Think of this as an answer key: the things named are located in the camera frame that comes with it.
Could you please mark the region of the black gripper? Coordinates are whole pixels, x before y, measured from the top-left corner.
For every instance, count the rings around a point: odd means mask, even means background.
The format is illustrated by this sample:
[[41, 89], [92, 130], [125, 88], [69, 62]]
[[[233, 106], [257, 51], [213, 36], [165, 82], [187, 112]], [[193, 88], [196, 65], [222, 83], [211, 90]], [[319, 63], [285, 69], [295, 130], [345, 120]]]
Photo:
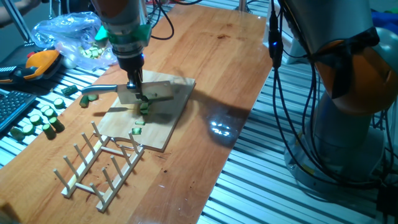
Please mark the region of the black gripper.
[[136, 98], [143, 102], [148, 102], [148, 98], [142, 92], [142, 67], [144, 65], [144, 55], [139, 54], [129, 58], [118, 58], [119, 66], [127, 72], [128, 82], [126, 88], [136, 90]]

